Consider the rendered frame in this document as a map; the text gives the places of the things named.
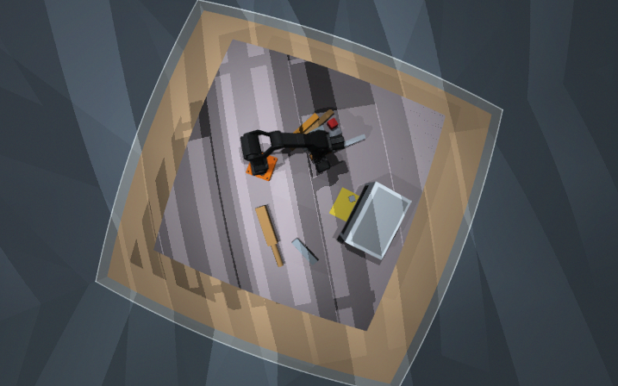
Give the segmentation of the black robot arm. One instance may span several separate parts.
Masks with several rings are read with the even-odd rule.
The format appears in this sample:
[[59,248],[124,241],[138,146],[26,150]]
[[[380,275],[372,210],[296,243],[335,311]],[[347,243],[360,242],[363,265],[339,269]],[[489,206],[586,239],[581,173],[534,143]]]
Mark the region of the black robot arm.
[[[259,144],[259,135],[270,136],[272,146],[262,154]],[[312,134],[283,133],[280,130],[264,132],[254,130],[244,133],[240,137],[240,144],[244,159],[250,162],[253,176],[265,175],[268,168],[268,157],[282,148],[307,147],[309,152],[326,155],[332,151],[344,149],[344,137],[335,135],[330,137],[326,130],[317,129]]]

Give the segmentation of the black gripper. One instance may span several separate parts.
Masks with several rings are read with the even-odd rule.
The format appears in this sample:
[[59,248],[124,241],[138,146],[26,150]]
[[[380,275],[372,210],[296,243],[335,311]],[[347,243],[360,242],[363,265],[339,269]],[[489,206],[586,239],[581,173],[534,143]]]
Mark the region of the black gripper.
[[311,151],[311,154],[313,156],[313,161],[315,163],[315,167],[317,169],[317,171],[323,172],[326,171],[328,169],[330,169],[331,165],[329,164],[328,160],[326,159],[326,156],[322,154],[315,154]]

